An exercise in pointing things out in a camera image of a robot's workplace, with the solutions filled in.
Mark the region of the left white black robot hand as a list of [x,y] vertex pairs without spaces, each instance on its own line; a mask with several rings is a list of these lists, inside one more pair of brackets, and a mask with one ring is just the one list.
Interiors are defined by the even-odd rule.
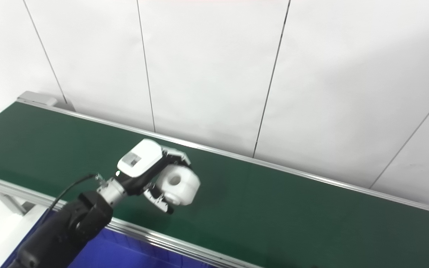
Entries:
[[143,195],[167,214],[192,204],[201,185],[183,151],[143,139],[117,163],[115,180],[125,195]]

